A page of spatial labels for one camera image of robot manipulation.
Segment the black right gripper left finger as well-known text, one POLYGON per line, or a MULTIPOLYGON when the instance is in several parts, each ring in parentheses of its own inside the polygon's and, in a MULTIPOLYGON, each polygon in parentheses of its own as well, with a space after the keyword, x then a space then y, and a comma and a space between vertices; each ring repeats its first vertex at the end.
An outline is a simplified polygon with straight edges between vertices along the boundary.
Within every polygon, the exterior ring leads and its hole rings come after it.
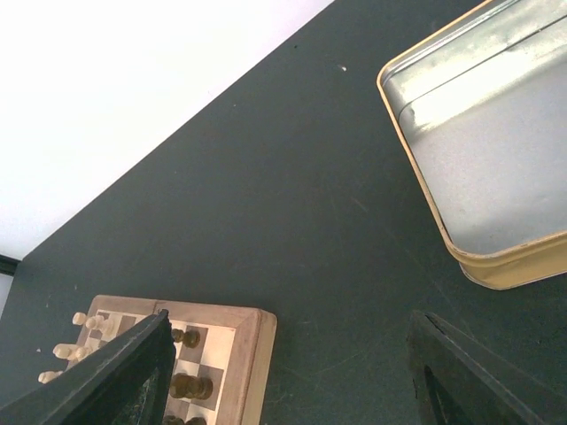
POLYGON ((168 310, 1 408, 3 424, 161 424, 175 363, 168 310))

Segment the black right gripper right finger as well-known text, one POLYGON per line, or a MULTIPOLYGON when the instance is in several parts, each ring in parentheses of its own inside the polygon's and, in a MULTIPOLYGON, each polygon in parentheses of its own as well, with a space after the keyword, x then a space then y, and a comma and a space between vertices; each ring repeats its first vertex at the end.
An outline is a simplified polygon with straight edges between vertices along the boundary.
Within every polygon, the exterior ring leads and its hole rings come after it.
POLYGON ((433 313, 412 312, 408 365, 422 424, 564 424, 566 397, 433 313))

